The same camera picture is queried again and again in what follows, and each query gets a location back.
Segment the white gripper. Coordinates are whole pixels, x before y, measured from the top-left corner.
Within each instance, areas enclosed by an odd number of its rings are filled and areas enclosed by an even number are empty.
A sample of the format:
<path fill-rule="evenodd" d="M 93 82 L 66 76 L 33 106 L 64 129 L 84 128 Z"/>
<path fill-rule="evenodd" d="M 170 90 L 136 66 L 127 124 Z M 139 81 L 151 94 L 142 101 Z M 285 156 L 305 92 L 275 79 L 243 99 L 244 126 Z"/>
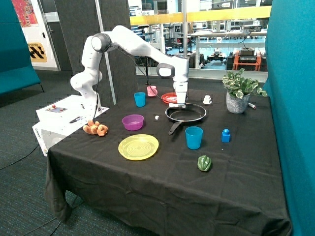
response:
<path fill-rule="evenodd" d="M 185 104 L 188 91 L 188 82 L 175 82 L 174 90 L 177 96 L 177 103 Z"/>

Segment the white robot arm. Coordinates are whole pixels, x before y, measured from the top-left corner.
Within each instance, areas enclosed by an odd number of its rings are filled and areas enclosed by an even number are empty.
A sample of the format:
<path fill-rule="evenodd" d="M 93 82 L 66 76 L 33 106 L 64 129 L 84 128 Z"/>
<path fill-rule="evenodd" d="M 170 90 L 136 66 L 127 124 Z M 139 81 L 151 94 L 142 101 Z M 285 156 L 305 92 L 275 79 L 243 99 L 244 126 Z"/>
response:
<path fill-rule="evenodd" d="M 84 71 L 70 80 L 71 86 L 83 96 L 84 115 L 87 119 L 93 119 L 95 112 L 101 107 L 93 86 L 102 79 L 99 70 L 102 55 L 118 47 L 133 56 L 150 57 L 157 61 L 159 77 L 173 79 L 177 103 L 170 107 L 186 107 L 189 60 L 182 55 L 168 56 L 126 27 L 116 26 L 112 31 L 97 33 L 87 38 L 81 60 Z"/>

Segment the blue cup near arm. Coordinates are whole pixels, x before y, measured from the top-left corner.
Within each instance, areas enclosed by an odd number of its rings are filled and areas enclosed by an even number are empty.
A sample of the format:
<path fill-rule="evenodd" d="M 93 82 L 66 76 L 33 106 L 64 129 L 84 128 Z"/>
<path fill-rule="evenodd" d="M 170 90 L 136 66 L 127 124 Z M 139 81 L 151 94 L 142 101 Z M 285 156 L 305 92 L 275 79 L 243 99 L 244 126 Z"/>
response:
<path fill-rule="evenodd" d="M 146 94 L 144 92 L 136 92 L 134 100 L 137 107 L 144 107 L 146 104 Z"/>

